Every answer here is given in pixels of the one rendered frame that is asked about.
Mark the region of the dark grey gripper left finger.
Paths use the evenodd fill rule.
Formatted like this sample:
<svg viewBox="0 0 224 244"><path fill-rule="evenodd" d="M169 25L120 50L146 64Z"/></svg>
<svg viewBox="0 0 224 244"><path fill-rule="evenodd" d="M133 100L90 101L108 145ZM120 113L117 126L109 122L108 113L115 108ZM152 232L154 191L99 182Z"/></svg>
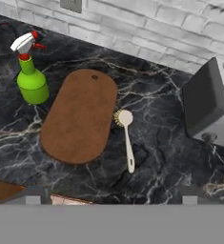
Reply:
<svg viewBox="0 0 224 244"><path fill-rule="evenodd" d="M0 204L15 205L50 205L51 192L46 187L27 187L20 193L16 193L5 200L0 200Z"/></svg>

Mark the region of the brown wooden cabinet front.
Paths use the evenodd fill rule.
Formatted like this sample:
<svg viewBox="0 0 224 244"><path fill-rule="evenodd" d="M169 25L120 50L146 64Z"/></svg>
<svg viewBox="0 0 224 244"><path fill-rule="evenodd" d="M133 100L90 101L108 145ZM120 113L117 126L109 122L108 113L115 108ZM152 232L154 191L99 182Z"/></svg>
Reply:
<svg viewBox="0 0 224 244"><path fill-rule="evenodd" d="M0 201L7 200L18 193L21 193L24 187L17 186L0 180Z"/></svg>

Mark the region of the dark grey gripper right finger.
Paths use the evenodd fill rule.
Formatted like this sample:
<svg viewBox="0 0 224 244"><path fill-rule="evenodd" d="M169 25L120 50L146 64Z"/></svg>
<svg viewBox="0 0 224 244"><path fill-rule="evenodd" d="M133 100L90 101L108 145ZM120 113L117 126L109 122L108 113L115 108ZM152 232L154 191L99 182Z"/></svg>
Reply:
<svg viewBox="0 0 224 244"><path fill-rule="evenodd" d="M191 186L180 186L176 188L176 192L185 201L187 198L195 199L197 204L210 205L210 204L224 204L224 200L215 198L205 193L201 188Z"/></svg>

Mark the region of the green spray bottle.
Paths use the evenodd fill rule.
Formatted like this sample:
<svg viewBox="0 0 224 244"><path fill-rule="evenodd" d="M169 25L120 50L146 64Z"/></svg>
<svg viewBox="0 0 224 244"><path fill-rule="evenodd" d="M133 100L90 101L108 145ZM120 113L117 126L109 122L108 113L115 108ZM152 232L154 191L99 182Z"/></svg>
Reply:
<svg viewBox="0 0 224 244"><path fill-rule="evenodd" d="M31 105L39 105L49 99L49 87L45 74L38 70L33 63L30 50L43 50L44 45L37 43L38 32L29 31L17 37L10 46L18 53L20 72L17 75L17 85L24 100Z"/></svg>

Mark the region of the brown wooden cutting board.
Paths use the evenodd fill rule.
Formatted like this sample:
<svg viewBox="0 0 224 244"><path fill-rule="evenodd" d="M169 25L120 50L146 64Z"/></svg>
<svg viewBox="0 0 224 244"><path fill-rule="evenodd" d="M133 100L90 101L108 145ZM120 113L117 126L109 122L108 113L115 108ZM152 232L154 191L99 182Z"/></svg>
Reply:
<svg viewBox="0 0 224 244"><path fill-rule="evenodd" d="M116 83L101 71L68 74L41 128L44 151L68 164L98 157L108 142L117 94Z"/></svg>

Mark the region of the grey wall outlet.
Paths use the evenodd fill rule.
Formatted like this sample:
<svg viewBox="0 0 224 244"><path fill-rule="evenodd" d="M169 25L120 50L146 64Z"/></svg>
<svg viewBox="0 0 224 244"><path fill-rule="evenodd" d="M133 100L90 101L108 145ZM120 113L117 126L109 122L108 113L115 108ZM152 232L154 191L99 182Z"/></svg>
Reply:
<svg viewBox="0 0 224 244"><path fill-rule="evenodd" d="M77 13L82 12L82 0L60 0L60 7Z"/></svg>

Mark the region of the grey and black toaster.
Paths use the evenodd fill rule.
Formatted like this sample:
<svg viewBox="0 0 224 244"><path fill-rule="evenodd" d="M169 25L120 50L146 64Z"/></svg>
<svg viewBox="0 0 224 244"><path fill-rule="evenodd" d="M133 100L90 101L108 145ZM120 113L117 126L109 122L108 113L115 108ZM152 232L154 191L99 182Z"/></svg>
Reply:
<svg viewBox="0 0 224 244"><path fill-rule="evenodd" d="M187 134L224 147L224 61L213 57L182 88Z"/></svg>

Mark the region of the cream dish brush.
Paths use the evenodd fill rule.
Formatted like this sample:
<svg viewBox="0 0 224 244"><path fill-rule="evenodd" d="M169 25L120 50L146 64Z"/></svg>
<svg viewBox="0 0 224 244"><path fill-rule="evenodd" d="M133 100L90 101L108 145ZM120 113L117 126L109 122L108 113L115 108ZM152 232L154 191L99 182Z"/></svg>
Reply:
<svg viewBox="0 0 224 244"><path fill-rule="evenodd" d="M128 110L119 110L114 114L115 123L124 128L125 133L125 143L126 143L126 153L127 153L127 165L129 173L134 173L135 161L132 152L132 144L129 136L129 126L133 122L133 115Z"/></svg>

